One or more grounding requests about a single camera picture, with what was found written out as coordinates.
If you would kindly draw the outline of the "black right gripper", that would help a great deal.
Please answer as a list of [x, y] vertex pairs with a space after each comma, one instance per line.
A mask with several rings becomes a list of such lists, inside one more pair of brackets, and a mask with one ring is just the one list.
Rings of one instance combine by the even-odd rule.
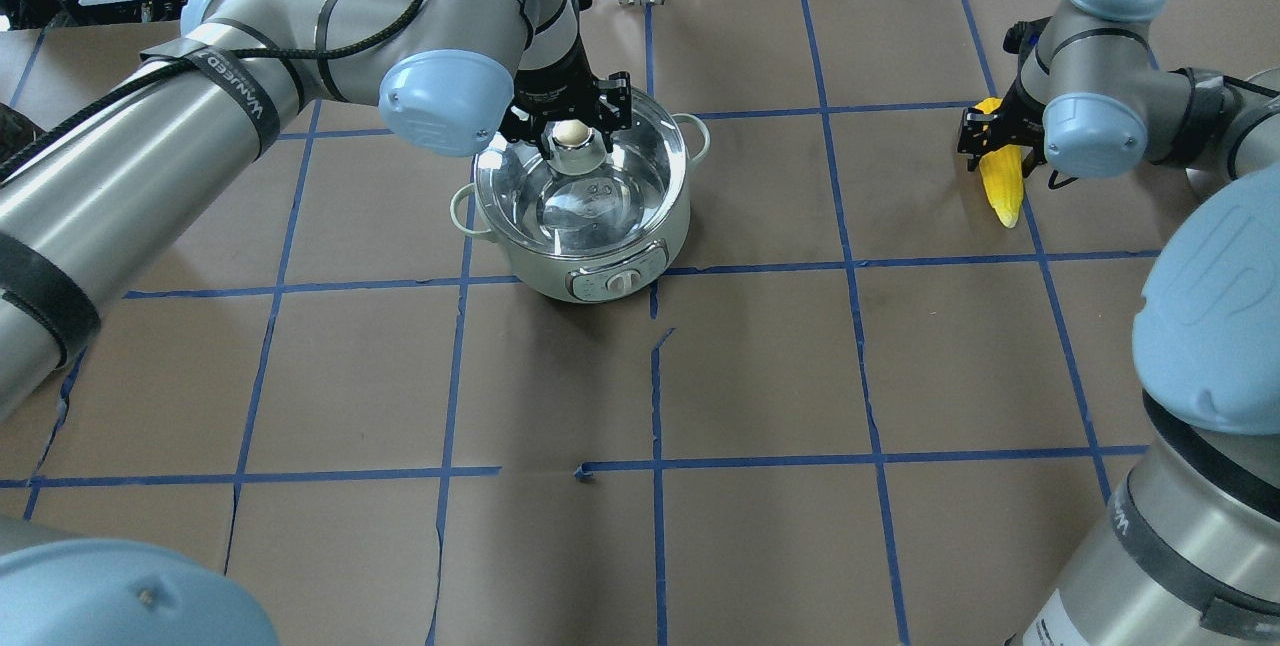
[[[1036, 46], [1048, 23], [1048, 18], [1018, 20], [1006, 31], [1002, 49], [1016, 55], [1018, 68], [1034, 58]], [[992, 113], [965, 109], [957, 130], [956, 154], [965, 159], [966, 171], [978, 171], [980, 160], [1001, 148], [1001, 145], [1019, 145], [1023, 151], [1021, 177], [1030, 177], [1047, 162], [1043, 110], [1044, 105], [1024, 90], [1020, 72], [1015, 73], [1010, 90]]]

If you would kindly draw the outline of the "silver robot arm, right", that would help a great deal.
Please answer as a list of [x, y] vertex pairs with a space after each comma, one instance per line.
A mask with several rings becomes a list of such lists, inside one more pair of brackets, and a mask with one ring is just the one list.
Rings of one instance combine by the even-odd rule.
[[1277, 642], [1277, 72], [1157, 72], [1149, 26], [1166, 3], [1062, 0], [1015, 23], [1015, 81], [957, 134], [992, 205], [1038, 166], [1103, 178], [1151, 162], [1203, 196], [1132, 327], [1153, 441], [1012, 645]]

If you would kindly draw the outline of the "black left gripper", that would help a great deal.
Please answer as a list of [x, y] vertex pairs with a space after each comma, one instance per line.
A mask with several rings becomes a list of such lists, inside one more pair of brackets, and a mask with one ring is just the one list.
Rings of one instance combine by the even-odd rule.
[[582, 38], [576, 37], [558, 61], [517, 72], [515, 96], [500, 119], [499, 136], [508, 145], [530, 145], [540, 159], [550, 160], [547, 127], [556, 122], [581, 122], [602, 136], [609, 157], [616, 132], [632, 125], [632, 95], [630, 72], [596, 77]]

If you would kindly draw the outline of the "silver robot arm, left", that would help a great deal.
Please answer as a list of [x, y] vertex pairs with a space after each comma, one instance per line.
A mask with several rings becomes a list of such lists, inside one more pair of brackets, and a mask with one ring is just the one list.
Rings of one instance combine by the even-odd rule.
[[189, 0], [178, 38], [3, 164], [3, 414], [307, 104], [378, 107], [444, 157], [568, 119], [631, 125], [630, 77], [594, 75], [580, 3]]

